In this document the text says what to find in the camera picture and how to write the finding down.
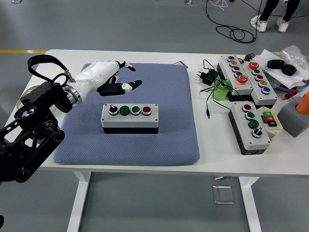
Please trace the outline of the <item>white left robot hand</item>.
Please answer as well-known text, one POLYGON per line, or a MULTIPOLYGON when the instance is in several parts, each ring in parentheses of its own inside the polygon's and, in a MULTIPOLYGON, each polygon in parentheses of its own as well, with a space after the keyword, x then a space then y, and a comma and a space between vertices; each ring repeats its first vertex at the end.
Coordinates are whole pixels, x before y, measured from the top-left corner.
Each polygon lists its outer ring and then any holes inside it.
POLYGON ((141 80, 129 83, 118 83, 119 69, 135 68, 125 61, 97 61, 91 63, 76 77, 75 82, 70 82, 84 101, 90 92, 97 91, 101 96, 115 96, 129 93, 142 84, 141 80))

